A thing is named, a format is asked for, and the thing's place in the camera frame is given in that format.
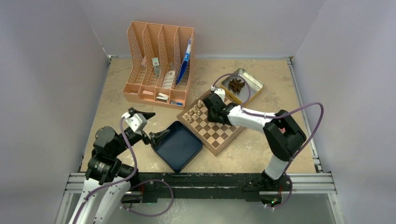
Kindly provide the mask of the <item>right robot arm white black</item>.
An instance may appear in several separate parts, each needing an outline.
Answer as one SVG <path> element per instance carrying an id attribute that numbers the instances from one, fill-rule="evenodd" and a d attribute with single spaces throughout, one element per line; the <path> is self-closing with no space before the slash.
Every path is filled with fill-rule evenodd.
<path id="1" fill-rule="evenodd" d="M 277 113 L 264 113 L 250 110 L 236 103 L 226 104 L 213 91 L 202 100 L 207 108 L 210 122 L 229 126 L 242 126 L 265 135 L 272 157 L 264 170 L 263 186 L 273 190 L 280 185 L 280 177 L 291 162 L 292 156 L 299 151 L 307 140 L 296 121 L 285 110 Z"/>

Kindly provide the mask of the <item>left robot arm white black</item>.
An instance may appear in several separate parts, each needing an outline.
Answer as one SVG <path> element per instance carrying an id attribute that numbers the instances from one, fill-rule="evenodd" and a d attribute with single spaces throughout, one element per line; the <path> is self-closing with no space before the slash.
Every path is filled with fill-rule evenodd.
<path id="1" fill-rule="evenodd" d="M 150 134 L 143 130 L 153 116 L 154 112 L 141 112 L 131 107 L 120 119 L 120 124 L 128 124 L 127 129 L 121 128 L 121 133 L 116 133 L 112 127 L 105 126 L 95 133 L 92 157 L 80 199 L 69 221 L 71 224 L 104 224 L 117 206 L 133 212 L 122 203 L 123 196 L 127 191 L 143 191 L 144 184 L 152 184 L 154 180 L 141 181 L 137 167 L 123 164 L 117 157 L 129 149 L 136 161 L 132 145 L 143 141 L 154 147 L 162 142 L 169 130 Z"/>

